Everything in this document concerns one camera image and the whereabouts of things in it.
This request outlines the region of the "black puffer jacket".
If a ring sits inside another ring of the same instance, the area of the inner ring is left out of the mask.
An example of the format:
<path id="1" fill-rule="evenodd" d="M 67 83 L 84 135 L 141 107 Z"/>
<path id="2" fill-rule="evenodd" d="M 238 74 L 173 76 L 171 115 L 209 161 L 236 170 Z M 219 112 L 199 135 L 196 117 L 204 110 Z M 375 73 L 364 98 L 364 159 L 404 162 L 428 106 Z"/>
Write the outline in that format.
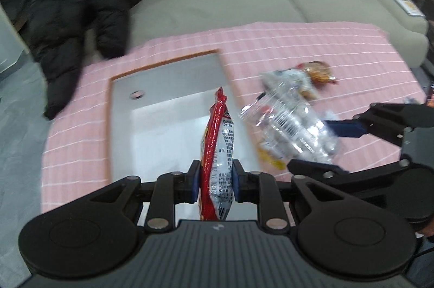
<path id="1" fill-rule="evenodd" d="M 85 33 L 94 29 L 105 59 L 122 57 L 129 39 L 129 10 L 141 0 L 32 0 L 29 48 L 46 79 L 44 116 L 64 110 L 77 88 L 85 59 Z"/>

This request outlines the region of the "pink checkered tablecloth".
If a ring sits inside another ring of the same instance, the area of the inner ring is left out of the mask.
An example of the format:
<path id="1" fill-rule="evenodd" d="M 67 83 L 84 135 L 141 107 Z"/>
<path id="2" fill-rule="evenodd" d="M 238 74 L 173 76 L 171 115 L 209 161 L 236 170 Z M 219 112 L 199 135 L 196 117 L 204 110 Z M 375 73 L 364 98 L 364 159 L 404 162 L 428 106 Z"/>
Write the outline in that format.
<path id="1" fill-rule="evenodd" d="M 55 118 L 42 158 L 41 209 L 47 212 L 105 186 L 108 106 L 117 77 L 183 58 L 216 54 L 235 96 L 249 104 L 264 85 L 300 92 L 338 118 L 377 102 L 422 102 L 425 93 L 376 26 L 352 22 L 258 22 L 161 37 L 83 70 L 70 104 Z"/>

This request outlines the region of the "orange noodle snack bag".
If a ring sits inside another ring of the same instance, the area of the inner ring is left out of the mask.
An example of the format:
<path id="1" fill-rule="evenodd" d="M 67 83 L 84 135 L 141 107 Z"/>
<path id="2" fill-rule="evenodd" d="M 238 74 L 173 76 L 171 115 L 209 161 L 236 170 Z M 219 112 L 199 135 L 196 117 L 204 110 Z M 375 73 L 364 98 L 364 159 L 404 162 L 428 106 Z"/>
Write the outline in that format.
<path id="1" fill-rule="evenodd" d="M 327 83 L 336 84 L 337 78 L 334 76 L 331 67 L 323 61 L 311 61 L 300 63 L 297 68 L 305 72 L 314 85 L 324 85 Z"/>

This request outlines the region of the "magazine on sofa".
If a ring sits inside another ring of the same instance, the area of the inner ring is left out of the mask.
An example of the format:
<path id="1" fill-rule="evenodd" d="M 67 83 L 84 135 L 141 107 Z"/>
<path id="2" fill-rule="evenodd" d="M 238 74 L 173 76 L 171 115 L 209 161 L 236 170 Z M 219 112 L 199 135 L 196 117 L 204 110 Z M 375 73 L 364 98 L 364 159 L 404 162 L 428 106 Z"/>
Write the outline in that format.
<path id="1" fill-rule="evenodd" d="M 423 12 L 411 0 L 394 0 L 409 16 L 425 17 Z"/>

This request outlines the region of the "clear candy bag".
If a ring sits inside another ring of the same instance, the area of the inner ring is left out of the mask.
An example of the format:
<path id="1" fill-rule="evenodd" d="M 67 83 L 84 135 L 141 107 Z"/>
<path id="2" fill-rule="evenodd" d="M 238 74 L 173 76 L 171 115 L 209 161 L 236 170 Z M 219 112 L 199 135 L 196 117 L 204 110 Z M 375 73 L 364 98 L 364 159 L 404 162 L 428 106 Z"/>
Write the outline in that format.
<path id="1" fill-rule="evenodd" d="M 288 163 L 292 159 L 331 164 L 338 137 L 309 101 L 318 91 L 303 71 L 291 68 L 260 75 L 263 92 L 242 108 L 240 117 L 260 131 L 262 146 Z"/>

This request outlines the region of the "orange cardboard box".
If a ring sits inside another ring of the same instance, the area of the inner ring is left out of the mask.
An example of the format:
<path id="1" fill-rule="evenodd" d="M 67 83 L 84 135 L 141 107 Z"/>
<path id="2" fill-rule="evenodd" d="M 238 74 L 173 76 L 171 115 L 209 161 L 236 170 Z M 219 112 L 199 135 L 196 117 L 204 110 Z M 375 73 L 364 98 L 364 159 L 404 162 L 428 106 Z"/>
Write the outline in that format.
<path id="1" fill-rule="evenodd" d="M 202 137 L 215 93 L 222 88 L 234 123 L 234 158 L 258 171 L 256 147 L 240 119 L 235 91 L 215 52 L 203 52 L 115 78 L 107 117 L 111 181 L 138 176 L 156 181 L 187 172 L 202 157 Z"/>

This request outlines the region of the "red snack bag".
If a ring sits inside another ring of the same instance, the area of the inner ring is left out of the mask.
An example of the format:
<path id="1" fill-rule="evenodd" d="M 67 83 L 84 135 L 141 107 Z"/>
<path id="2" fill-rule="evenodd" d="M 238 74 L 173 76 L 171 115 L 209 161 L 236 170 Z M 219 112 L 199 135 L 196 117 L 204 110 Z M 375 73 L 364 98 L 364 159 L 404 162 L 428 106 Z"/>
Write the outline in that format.
<path id="1" fill-rule="evenodd" d="M 199 181 L 201 220 L 225 220 L 232 206 L 234 123 L 226 101 L 223 88 L 218 88 L 202 138 Z"/>

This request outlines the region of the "white yellow snack packet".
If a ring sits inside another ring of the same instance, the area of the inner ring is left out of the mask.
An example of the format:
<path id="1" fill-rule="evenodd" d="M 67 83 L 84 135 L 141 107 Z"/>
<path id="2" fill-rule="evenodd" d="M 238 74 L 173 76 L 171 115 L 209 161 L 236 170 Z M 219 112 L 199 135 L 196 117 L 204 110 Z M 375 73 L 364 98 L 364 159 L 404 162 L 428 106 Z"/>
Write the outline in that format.
<path id="1" fill-rule="evenodd" d="M 284 159 L 276 157 L 270 151 L 264 149 L 262 146 L 257 147 L 257 153 L 263 163 L 266 163 L 279 171 L 284 171 L 286 169 L 286 163 Z"/>

